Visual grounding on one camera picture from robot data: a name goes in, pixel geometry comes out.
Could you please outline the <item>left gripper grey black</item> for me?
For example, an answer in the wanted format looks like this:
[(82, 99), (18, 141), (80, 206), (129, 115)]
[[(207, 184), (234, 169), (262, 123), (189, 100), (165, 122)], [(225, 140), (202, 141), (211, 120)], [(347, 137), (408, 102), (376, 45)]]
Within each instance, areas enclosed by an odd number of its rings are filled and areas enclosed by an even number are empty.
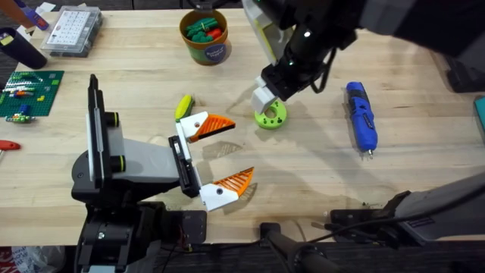
[[(189, 143), (231, 130), (236, 122), (206, 111), (176, 123), (180, 137)], [(96, 133), (89, 135), (89, 148), (75, 161), (71, 196), (87, 205), (128, 205), (166, 193), (179, 187), (183, 194), (198, 195), (207, 211), (237, 201), (248, 189), (254, 167), (237, 172), (210, 184), (201, 185), (199, 173), (185, 159), (178, 136), (169, 138), (168, 146), (159, 146), (127, 139), (120, 127), (103, 132), (106, 142), (102, 150), (92, 144)]]

